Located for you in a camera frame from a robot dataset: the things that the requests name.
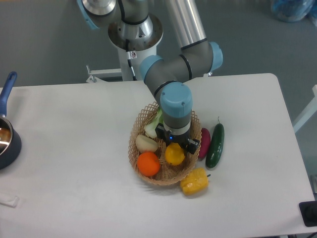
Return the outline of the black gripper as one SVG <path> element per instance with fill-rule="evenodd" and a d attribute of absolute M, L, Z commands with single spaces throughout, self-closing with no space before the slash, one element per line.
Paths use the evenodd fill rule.
<path fill-rule="evenodd" d="M 155 132 L 157 134 L 157 138 L 163 140 L 166 145 L 177 143 L 182 149 L 186 150 L 190 154 L 195 154 L 200 145 L 200 140 L 189 138 L 189 126 L 175 129 L 165 127 L 162 123 L 159 123 L 155 128 Z"/>

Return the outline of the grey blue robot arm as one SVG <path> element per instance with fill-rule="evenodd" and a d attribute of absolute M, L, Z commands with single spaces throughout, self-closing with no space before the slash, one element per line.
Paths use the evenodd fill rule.
<path fill-rule="evenodd" d="M 80 0 L 78 7 L 92 29 L 108 28 L 112 44 L 123 51 L 121 72 L 142 80 L 162 110 L 155 135 L 194 154 L 200 141 L 190 138 L 192 94 L 185 82 L 212 73 L 223 62 L 219 45 L 209 42 L 193 0 L 168 0 L 168 15 L 181 54 L 165 61 L 157 54 L 142 56 L 163 37 L 161 22 L 149 13 L 146 0 Z"/>

